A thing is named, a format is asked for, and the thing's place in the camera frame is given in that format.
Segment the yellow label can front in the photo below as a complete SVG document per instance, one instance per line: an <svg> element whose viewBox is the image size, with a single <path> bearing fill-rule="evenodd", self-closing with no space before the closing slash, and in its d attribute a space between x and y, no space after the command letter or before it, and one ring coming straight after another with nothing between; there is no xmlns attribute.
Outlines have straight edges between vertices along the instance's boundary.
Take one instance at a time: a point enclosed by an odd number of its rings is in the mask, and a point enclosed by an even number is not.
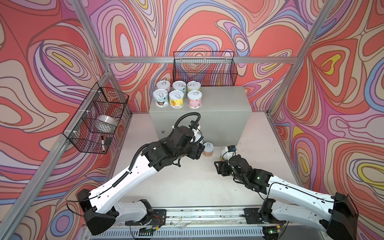
<svg viewBox="0 0 384 240"><path fill-rule="evenodd" d="M173 109L181 109L184 106L184 92L173 90L169 93L170 105Z"/></svg>

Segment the pink label can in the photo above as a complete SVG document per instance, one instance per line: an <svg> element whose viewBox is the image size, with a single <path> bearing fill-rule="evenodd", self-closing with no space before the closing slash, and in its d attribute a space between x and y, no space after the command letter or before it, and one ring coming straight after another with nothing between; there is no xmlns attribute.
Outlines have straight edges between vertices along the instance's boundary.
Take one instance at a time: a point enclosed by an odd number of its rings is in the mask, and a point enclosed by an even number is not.
<svg viewBox="0 0 384 240"><path fill-rule="evenodd" d="M203 94L200 91L192 90L188 94L188 106L192 109L198 109L202 106Z"/></svg>
<svg viewBox="0 0 384 240"><path fill-rule="evenodd" d="M171 83L169 81L159 81L156 87L157 89L166 90L168 93L171 91Z"/></svg>

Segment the brown label can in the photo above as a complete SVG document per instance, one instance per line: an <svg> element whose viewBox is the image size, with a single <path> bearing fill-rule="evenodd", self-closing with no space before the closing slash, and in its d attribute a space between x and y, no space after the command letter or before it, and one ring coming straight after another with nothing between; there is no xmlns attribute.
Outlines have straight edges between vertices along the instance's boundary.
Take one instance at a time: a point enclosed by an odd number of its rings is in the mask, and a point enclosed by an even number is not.
<svg viewBox="0 0 384 240"><path fill-rule="evenodd" d="M155 105L159 108L165 108L169 105L168 91L165 89L157 89L153 93Z"/></svg>
<svg viewBox="0 0 384 240"><path fill-rule="evenodd" d="M187 84L185 82L183 82L183 81L175 81L172 84L172 87L173 87L174 90L181 91L184 94L187 92Z"/></svg>

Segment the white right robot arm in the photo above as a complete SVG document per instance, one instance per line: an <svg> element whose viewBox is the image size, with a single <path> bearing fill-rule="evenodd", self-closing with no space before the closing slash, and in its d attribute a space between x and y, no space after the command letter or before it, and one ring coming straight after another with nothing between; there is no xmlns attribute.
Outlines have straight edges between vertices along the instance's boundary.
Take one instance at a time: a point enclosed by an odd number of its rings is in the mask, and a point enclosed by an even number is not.
<svg viewBox="0 0 384 240"><path fill-rule="evenodd" d="M289 183L272 173L252 168L235 155L214 163L218 175L266 196L259 216L262 221L294 222L325 232L333 240L357 239L359 212L349 195L314 192Z"/></svg>

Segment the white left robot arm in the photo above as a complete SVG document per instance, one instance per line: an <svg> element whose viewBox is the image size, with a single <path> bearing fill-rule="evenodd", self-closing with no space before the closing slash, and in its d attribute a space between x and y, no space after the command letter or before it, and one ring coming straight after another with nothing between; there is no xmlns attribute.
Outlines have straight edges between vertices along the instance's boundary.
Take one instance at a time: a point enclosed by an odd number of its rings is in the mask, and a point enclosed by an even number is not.
<svg viewBox="0 0 384 240"><path fill-rule="evenodd" d="M141 146L130 165L115 177L93 190L78 192L77 201L91 234L99 235L115 223L149 223L154 211L147 200L124 204L120 199L163 168L179 166L181 158L198 160L205 148L202 140L203 135L197 127L174 127L169 136Z"/></svg>

